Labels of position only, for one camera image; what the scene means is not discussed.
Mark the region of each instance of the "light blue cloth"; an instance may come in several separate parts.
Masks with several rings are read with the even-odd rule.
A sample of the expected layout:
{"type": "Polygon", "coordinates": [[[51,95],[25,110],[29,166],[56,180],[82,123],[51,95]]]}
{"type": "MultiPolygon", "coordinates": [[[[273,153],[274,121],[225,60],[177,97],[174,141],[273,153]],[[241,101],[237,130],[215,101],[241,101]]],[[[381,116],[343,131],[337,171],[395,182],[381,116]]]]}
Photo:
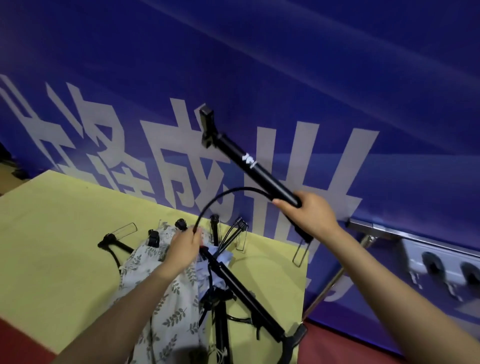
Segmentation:
{"type": "MultiPolygon", "coordinates": [[[[217,246],[214,245],[209,245],[205,244],[206,247],[208,247],[208,251],[210,254],[215,254],[216,251],[218,250],[217,246]]],[[[217,258],[218,262],[222,262],[226,266],[230,264],[230,261],[233,258],[233,253],[229,252],[228,250],[224,250],[222,254],[217,258]]],[[[196,272],[197,272],[197,280],[198,280],[198,298],[199,300],[202,299],[203,296],[205,296],[205,293],[207,292],[208,288],[210,287],[210,284],[208,282],[208,261],[207,260],[202,260],[202,257],[199,256],[197,259],[197,263],[195,264],[196,272]]],[[[213,285],[215,287],[221,288],[223,290],[227,289],[227,285],[221,279],[219,276],[217,276],[214,272],[212,272],[212,281],[213,285]]]]}

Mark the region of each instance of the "red floor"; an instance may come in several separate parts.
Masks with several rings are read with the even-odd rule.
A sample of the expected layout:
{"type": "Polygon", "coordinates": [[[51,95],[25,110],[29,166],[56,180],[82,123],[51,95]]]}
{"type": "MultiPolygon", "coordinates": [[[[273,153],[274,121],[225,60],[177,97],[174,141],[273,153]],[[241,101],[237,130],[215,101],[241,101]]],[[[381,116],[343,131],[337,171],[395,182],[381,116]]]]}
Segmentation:
{"type": "MultiPolygon", "coordinates": [[[[300,344],[299,364],[404,363],[383,352],[346,339],[315,325],[300,344]]],[[[0,363],[48,364],[55,354],[0,319],[0,363]]]]}

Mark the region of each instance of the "clothing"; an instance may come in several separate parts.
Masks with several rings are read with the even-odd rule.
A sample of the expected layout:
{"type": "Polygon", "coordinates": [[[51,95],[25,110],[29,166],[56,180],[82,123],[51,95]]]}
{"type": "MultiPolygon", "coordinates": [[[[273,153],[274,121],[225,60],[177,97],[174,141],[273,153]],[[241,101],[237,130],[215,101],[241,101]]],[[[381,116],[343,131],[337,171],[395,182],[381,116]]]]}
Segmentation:
{"type": "MultiPolygon", "coordinates": [[[[160,237],[159,247],[148,246],[148,241],[145,241],[121,267],[119,289],[113,296],[112,305],[164,261],[177,229],[162,223],[157,231],[160,237]]],[[[202,240],[211,253],[216,251],[216,247],[210,245],[211,236],[208,232],[203,231],[202,240]]],[[[231,252],[224,251],[218,260],[228,265],[232,256],[231,252]]],[[[201,326],[198,323],[203,311],[199,303],[209,287],[208,274],[207,262],[199,256],[197,262],[192,263],[173,280],[150,322],[143,329],[128,363],[178,364],[207,361],[207,319],[205,318],[201,326]]],[[[226,288],[224,281],[216,275],[213,275],[213,283],[220,288],[226,288]]]]}

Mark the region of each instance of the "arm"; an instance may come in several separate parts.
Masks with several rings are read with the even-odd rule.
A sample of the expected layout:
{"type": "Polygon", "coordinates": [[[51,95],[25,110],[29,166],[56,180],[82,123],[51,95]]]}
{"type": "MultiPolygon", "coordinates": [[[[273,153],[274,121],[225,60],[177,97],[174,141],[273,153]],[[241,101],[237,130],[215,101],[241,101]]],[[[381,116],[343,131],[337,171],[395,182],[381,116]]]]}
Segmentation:
{"type": "Polygon", "coordinates": [[[195,235],[191,229],[177,233],[165,261],[82,332],[52,364],[124,363],[170,283],[197,257],[201,239],[201,229],[195,235]]]}
{"type": "Polygon", "coordinates": [[[299,209],[285,201],[273,203],[337,257],[411,362],[467,364],[480,358],[480,343],[341,229],[322,197],[297,195],[303,202],[299,209]]]}

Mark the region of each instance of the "table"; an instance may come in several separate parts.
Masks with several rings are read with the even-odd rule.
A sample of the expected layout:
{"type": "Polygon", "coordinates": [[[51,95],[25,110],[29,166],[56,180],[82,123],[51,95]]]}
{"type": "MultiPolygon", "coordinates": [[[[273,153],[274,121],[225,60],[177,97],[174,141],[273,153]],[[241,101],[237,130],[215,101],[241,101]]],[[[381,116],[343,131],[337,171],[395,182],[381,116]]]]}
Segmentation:
{"type": "MultiPolygon", "coordinates": [[[[102,237],[134,222],[138,231],[122,241],[135,248],[159,220],[173,225],[179,218],[188,224],[196,220],[186,212],[46,171],[0,197],[0,317],[59,353],[104,312],[117,288],[115,263],[97,247],[102,237]]],[[[301,320],[306,283],[307,265],[298,268],[291,261],[295,250],[248,233],[245,252],[233,250],[230,265],[286,331],[301,320]]],[[[120,260],[127,257],[116,253],[120,260]]],[[[247,312],[241,303],[228,303],[232,316],[246,317],[247,312]]],[[[264,329],[260,341],[246,324],[229,322],[229,331],[235,363],[274,363],[280,357],[281,345],[264,329]]],[[[210,362],[216,363],[214,355],[210,362]]]]}

